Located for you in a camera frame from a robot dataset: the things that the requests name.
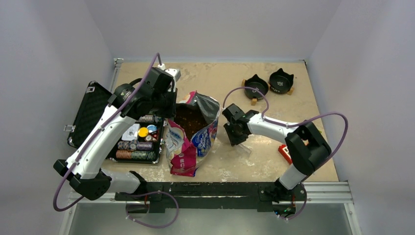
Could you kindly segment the clear plastic scoop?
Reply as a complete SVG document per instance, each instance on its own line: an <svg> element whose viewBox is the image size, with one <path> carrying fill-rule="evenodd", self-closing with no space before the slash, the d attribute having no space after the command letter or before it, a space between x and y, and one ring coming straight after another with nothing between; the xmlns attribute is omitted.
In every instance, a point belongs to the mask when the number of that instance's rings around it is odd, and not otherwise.
<svg viewBox="0 0 415 235"><path fill-rule="evenodd" d="M239 156L243 157L249 157L252 153L252 150L243 144L234 146L234 149Z"/></svg>

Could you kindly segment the pink pet food bag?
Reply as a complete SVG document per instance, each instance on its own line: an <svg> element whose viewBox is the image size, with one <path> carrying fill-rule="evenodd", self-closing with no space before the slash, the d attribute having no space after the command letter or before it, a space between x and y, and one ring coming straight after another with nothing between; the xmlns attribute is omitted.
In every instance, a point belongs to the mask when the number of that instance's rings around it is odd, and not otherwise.
<svg viewBox="0 0 415 235"><path fill-rule="evenodd" d="M170 173L193 177L216 140L220 104L192 91L176 103L175 110L175 117L167 120L165 136Z"/></svg>

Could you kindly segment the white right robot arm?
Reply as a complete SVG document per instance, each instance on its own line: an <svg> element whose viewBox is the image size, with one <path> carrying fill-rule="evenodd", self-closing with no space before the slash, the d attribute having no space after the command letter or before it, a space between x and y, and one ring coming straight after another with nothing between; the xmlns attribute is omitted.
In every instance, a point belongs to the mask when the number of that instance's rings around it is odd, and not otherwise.
<svg viewBox="0 0 415 235"><path fill-rule="evenodd" d="M264 136L286 145L292 163L276 180L275 193L280 199L291 196L294 188L325 164L332 153L311 121L283 123L255 110L244 112L235 104L225 108L222 114L227 120L224 128L232 146L245 142L249 135Z"/></svg>

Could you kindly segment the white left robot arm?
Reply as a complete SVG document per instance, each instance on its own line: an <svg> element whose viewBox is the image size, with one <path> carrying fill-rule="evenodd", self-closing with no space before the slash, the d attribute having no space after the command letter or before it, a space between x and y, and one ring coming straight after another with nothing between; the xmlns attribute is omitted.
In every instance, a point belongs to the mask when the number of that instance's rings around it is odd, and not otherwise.
<svg viewBox="0 0 415 235"><path fill-rule="evenodd" d="M118 86L102 116L81 146L66 160L57 160L54 169L80 195L96 200L107 192L124 192L133 200L146 194L140 176L102 169L102 163L121 136L147 114L171 118L175 114L178 70L152 67L134 87Z"/></svg>

